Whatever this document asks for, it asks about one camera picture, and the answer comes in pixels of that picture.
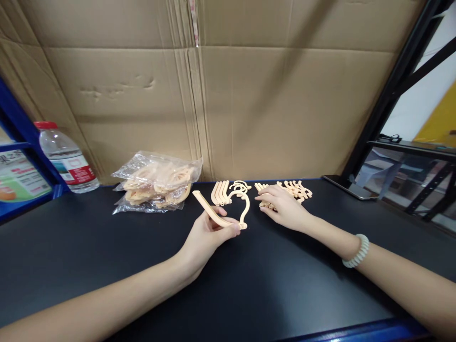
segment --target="clear plastic bag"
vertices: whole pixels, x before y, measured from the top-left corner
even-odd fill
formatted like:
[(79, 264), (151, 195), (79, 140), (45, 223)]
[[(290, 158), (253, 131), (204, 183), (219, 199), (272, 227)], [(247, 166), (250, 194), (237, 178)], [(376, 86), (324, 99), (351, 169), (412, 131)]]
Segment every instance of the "clear plastic bag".
[(166, 212), (182, 209), (191, 184), (201, 174), (202, 159), (185, 161), (139, 151), (112, 175), (125, 179), (114, 190), (126, 191), (113, 212)]
[(125, 190), (153, 186), (160, 192), (169, 192), (198, 180), (203, 159), (186, 161), (164, 154), (139, 151), (113, 177), (126, 179)]
[(125, 199), (123, 196), (120, 200), (118, 200), (115, 205), (117, 207), (113, 211), (113, 215), (119, 212), (127, 212), (127, 211), (137, 211), (137, 212), (145, 212), (145, 213), (165, 213), (167, 211), (175, 211), (177, 209), (182, 210), (184, 208), (184, 202), (181, 202), (176, 205), (168, 205), (163, 206), (164, 199), (157, 199), (152, 200), (150, 202), (143, 202), (141, 204), (132, 205), (129, 201)]

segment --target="bracelet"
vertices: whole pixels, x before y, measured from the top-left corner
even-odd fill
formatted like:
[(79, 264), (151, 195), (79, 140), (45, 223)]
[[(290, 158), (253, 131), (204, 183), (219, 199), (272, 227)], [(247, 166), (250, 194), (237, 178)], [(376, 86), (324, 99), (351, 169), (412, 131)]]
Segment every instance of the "bracelet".
[(358, 251), (358, 254), (352, 260), (345, 261), (342, 260), (342, 263), (345, 267), (354, 268), (358, 266), (361, 261), (366, 257), (367, 252), (369, 251), (369, 239), (363, 234), (356, 234), (357, 237), (361, 239), (361, 248)]

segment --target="right hand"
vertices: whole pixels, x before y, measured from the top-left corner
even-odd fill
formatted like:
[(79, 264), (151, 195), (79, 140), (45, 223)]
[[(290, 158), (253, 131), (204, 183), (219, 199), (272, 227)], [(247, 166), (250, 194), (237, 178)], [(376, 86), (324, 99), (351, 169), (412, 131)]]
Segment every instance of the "right hand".
[(305, 227), (315, 216), (310, 214), (304, 207), (294, 199), (287, 191), (278, 185), (270, 185), (258, 192), (256, 200), (263, 200), (274, 205), (277, 212), (270, 208), (260, 207), (278, 224), (304, 233)]

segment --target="blue metal frame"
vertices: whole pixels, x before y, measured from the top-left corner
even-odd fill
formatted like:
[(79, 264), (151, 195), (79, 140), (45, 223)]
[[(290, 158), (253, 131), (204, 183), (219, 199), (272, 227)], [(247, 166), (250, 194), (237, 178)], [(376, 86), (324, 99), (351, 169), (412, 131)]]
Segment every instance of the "blue metal frame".
[(47, 159), (39, 145), (39, 131), (25, 114), (14, 95), (0, 78), (0, 126), (14, 142), (0, 145), (0, 152), (24, 150), (24, 154), (32, 165), (41, 173), (52, 187), (52, 192), (36, 199), (19, 203), (2, 203), (0, 223), (28, 209), (49, 200), (60, 197), (69, 191), (65, 181), (60, 177), (55, 167)]
[(316, 333), (308, 336), (292, 338), (294, 342), (389, 342), (403, 340), (418, 340), (430, 337), (431, 334), (413, 318), (389, 319), (353, 327)]

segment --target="finger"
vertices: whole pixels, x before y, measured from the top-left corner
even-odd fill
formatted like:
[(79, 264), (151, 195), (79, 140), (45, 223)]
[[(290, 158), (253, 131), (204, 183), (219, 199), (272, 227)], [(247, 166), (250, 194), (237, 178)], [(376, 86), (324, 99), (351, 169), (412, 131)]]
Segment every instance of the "finger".
[[(214, 209), (214, 211), (217, 214), (220, 214), (221, 216), (227, 215), (227, 211), (225, 209), (223, 209), (222, 207), (212, 206), (212, 209)], [(197, 220), (209, 221), (209, 214), (206, 211), (203, 211), (203, 213), (197, 218)]]
[(260, 210), (264, 212), (266, 215), (268, 215), (270, 218), (272, 218), (275, 222), (277, 222), (277, 220), (279, 219), (279, 214), (273, 211), (272, 209), (261, 207)]
[(271, 195), (274, 196), (280, 196), (281, 193), (285, 191), (282, 187), (279, 187), (278, 185), (269, 185), (268, 187), (265, 187), (261, 191), (258, 192), (258, 195), (262, 195), (265, 193), (270, 193)]
[[(226, 222), (229, 222), (229, 223), (239, 223), (239, 221), (234, 219), (234, 218), (226, 218), (226, 217), (224, 217), (223, 219)], [(211, 227), (212, 227), (213, 230), (216, 230), (217, 228), (220, 227), (220, 225), (218, 223), (216, 223), (216, 222), (214, 222), (212, 220), (210, 221), (210, 224), (211, 224)]]
[(265, 202), (272, 203), (275, 207), (277, 206), (277, 197), (271, 194), (263, 194), (255, 197), (256, 200), (263, 200)]
[(220, 214), (221, 216), (226, 216), (227, 215), (227, 211), (225, 209), (223, 209), (222, 207), (212, 206), (212, 209), (214, 209), (214, 211), (217, 214)]
[(241, 232), (241, 226), (238, 223), (235, 223), (228, 227), (224, 227), (220, 230), (217, 230), (217, 231), (213, 232), (212, 234), (214, 237), (215, 244), (218, 247), (225, 241), (239, 235), (240, 232)]

